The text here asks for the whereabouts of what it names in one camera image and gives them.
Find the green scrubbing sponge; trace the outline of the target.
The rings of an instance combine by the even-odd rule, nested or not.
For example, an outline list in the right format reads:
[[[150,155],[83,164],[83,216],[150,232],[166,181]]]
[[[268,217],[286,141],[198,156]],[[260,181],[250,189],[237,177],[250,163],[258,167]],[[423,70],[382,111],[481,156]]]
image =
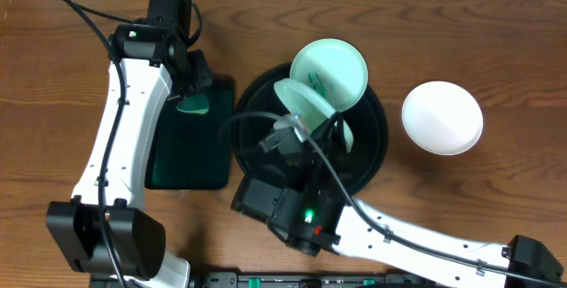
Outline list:
[[[206,95],[201,93],[186,97],[183,101],[178,102],[175,108],[182,113],[206,114],[209,110],[209,101]]]

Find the mint green plate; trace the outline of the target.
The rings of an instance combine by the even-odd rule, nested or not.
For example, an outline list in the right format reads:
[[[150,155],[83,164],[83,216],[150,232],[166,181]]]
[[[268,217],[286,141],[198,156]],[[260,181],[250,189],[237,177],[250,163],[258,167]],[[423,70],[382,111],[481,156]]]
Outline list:
[[[284,78],[273,84],[277,98],[288,110],[303,118],[307,129],[314,132],[335,113],[342,113],[354,106],[361,98],[339,89],[324,97],[315,89],[292,78]]]

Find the white plate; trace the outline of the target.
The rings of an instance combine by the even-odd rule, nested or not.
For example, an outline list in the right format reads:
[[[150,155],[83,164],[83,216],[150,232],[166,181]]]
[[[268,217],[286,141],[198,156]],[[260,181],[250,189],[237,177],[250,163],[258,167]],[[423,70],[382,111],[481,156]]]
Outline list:
[[[443,156],[468,151],[484,128],[477,100],[464,88],[443,81],[425,82],[412,89],[402,105],[401,120],[415,144]]]

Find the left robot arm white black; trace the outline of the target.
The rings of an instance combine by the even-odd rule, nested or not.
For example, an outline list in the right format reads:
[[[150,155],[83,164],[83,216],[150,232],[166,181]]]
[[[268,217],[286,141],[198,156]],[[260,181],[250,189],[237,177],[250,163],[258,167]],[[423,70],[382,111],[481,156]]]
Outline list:
[[[70,268],[101,285],[186,287],[190,264],[144,212],[144,184],[163,105],[211,82],[204,55],[177,27],[123,24],[107,44],[109,89],[88,165],[67,202],[50,202],[46,226]]]

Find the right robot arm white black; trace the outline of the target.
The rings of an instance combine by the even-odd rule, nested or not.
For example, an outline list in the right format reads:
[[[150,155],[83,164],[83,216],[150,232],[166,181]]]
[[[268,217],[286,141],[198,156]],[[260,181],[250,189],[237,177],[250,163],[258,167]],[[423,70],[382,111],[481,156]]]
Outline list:
[[[323,208],[325,197],[302,193],[287,223],[286,243],[310,254],[322,248],[379,261],[447,287],[563,287],[563,268],[539,241],[517,236],[509,245],[468,241],[377,211],[348,194],[317,142],[302,125],[276,117],[280,143],[309,143],[344,200]]]

